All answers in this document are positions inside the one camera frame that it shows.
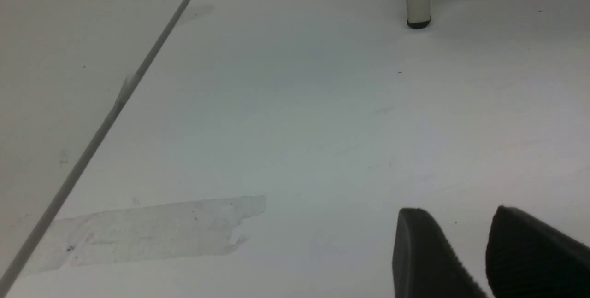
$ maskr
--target tape residue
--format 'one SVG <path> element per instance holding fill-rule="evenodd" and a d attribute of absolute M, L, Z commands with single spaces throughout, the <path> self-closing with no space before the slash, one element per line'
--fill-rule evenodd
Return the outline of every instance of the tape residue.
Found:
<path fill-rule="evenodd" d="M 246 240 L 240 236 L 232 243 L 232 229 L 265 210 L 263 195 L 108 210 L 56 220 L 21 276 L 64 264 L 75 267 L 230 254 Z"/>

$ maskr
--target black rubber foot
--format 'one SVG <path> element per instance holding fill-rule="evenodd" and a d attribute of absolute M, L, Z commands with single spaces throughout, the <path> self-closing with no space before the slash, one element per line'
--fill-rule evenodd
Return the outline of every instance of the black rubber foot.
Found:
<path fill-rule="evenodd" d="M 409 21 L 406 21 L 406 23 L 412 29 L 424 29 L 430 24 L 430 19 L 428 19 L 428 21 L 425 22 L 410 23 Z"/>
<path fill-rule="evenodd" d="M 500 206 L 485 273 L 497 298 L 590 297 L 590 248 L 518 208 Z"/>
<path fill-rule="evenodd" d="M 486 298 L 437 222 L 419 208 L 400 210 L 392 268 L 395 298 Z"/>

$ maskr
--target rubber cap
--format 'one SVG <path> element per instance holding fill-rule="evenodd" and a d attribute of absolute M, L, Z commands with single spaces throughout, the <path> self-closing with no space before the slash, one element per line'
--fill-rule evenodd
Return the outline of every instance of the rubber cap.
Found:
<path fill-rule="evenodd" d="M 430 24 L 430 19 L 428 19 L 428 21 L 425 21 L 425 22 L 417 22 L 417 23 L 410 23 L 409 21 L 406 20 L 406 23 L 412 29 L 424 29 L 425 27 L 427 27 Z"/>

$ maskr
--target black plastic piece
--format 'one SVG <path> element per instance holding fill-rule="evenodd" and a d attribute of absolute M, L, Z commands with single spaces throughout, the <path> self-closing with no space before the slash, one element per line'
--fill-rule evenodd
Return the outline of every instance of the black plastic piece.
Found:
<path fill-rule="evenodd" d="M 496 298 L 590 298 L 590 249 L 518 208 L 496 211 L 485 272 Z"/>
<path fill-rule="evenodd" d="M 412 29 L 424 29 L 425 27 L 427 27 L 430 24 L 430 19 L 428 19 L 428 21 L 425 21 L 425 22 L 417 22 L 417 23 L 410 23 L 409 21 L 406 20 L 406 23 Z"/>
<path fill-rule="evenodd" d="M 425 210 L 400 210 L 392 268 L 396 298 L 485 297 Z"/>

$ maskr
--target white surface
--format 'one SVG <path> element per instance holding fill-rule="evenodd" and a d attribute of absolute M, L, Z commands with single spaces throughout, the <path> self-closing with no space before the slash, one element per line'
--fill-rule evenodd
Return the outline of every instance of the white surface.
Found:
<path fill-rule="evenodd" d="M 0 0 L 0 275 L 181 0 Z"/>
<path fill-rule="evenodd" d="M 9 296 L 390 298 L 403 206 L 486 290 L 500 204 L 590 242 L 587 2 L 432 0 L 412 31 L 404 0 L 192 0 L 212 13 L 172 32 L 57 220 L 266 195 L 249 240 Z"/>

